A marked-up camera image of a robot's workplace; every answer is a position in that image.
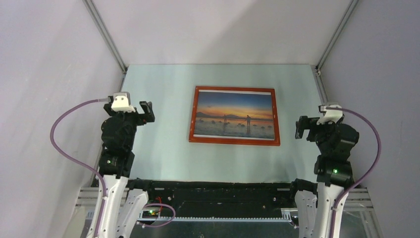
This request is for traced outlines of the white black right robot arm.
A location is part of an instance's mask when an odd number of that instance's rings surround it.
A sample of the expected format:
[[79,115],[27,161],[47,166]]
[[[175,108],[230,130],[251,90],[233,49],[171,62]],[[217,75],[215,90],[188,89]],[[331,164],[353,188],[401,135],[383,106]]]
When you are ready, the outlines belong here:
[[338,238],[348,197],[343,192],[354,184],[348,159],[359,133],[342,119],[324,121],[301,116],[295,137],[301,139],[305,130],[309,132],[307,141],[314,142],[320,151],[314,166],[316,182],[295,179],[288,201],[298,209],[299,237]]

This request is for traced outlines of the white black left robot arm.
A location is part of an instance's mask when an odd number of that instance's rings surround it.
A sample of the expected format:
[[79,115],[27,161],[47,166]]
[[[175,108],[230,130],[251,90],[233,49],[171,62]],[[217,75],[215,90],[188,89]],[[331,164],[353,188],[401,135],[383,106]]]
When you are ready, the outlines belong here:
[[137,127],[155,121],[152,103],[141,101],[140,106],[143,113],[136,110],[115,112],[110,103],[104,106],[110,117],[101,126],[100,188],[87,233],[89,238],[130,237],[141,209],[156,202],[156,192],[145,187],[129,189],[122,204],[134,161],[132,149]]

